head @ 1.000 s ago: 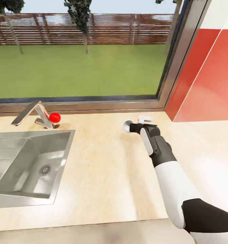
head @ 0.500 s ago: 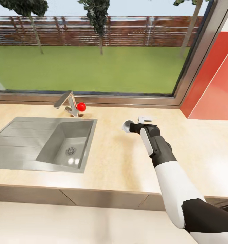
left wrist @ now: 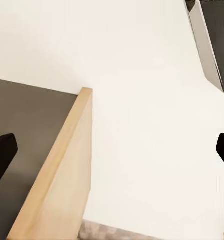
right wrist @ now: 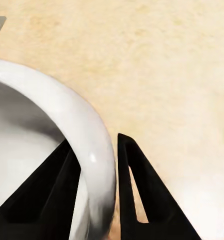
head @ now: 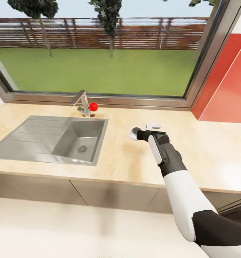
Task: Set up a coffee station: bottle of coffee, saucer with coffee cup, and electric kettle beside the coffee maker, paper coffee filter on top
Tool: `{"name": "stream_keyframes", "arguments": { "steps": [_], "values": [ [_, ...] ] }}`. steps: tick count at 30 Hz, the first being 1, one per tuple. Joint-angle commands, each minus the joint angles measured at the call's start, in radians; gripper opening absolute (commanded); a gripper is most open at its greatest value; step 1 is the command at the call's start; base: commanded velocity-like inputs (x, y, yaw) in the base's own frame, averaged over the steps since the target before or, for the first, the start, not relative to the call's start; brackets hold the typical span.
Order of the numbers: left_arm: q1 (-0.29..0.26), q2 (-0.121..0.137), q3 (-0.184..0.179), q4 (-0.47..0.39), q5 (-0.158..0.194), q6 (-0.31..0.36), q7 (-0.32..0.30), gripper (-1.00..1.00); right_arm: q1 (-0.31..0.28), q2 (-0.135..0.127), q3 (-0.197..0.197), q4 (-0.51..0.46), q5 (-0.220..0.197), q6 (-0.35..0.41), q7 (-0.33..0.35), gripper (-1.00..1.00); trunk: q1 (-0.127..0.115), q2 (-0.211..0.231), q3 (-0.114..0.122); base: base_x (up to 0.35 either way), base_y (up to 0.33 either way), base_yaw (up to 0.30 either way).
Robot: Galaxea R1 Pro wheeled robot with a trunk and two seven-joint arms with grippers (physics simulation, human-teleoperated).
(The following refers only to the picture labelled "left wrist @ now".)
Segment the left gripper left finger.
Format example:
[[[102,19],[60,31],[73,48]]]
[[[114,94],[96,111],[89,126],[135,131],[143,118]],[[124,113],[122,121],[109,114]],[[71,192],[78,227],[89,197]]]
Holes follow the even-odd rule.
[[[0,136],[0,180],[17,152],[18,145],[13,133]]]

